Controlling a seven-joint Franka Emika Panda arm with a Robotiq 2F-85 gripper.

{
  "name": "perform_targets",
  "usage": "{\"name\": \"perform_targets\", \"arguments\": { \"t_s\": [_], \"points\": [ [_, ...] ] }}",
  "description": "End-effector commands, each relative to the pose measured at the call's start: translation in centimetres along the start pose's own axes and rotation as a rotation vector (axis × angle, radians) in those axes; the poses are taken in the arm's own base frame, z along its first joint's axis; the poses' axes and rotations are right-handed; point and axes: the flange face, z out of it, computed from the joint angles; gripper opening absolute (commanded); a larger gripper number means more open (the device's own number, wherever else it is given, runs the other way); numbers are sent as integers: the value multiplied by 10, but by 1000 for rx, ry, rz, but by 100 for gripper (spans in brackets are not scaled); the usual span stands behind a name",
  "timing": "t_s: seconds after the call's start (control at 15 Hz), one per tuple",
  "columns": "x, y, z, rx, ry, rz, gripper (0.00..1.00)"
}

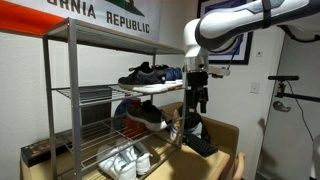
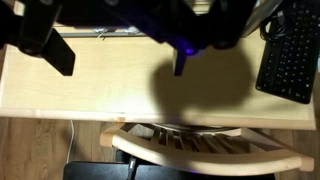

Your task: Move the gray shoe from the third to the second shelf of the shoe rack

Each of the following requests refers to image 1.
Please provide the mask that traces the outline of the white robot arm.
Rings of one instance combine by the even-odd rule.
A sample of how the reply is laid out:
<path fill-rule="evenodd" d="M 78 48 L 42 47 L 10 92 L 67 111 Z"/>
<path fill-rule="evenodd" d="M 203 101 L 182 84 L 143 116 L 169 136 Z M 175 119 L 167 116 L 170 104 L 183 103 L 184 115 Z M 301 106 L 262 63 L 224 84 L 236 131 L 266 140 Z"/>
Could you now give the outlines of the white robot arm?
<path fill-rule="evenodd" d="M 223 78 L 228 68 L 209 66 L 210 53 L 222 54 L 236 47 L 243 34 L 270 26 L 294 26 L 294 21 L 320 12 L 320 0 L 254 0 L 232 7 L 214 9 L 189 21 L 184 27 L 187 110 L 206 112 L 209 100 L 208 75 Z"/>

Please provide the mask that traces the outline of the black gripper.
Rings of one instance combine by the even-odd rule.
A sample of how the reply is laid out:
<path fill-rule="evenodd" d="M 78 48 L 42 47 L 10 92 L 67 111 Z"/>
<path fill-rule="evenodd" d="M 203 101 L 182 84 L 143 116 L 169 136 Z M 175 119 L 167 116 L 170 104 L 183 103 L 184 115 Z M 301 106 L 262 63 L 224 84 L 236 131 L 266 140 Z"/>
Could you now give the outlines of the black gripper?
<path fill-rule="evenodd" d="M 208 75 L 206 72 L 189 72 L 187 74 L 186 104 L 188 107 L 195 108 L 200 104 L 200 112 L 206 113 L 208 102 Z"/>

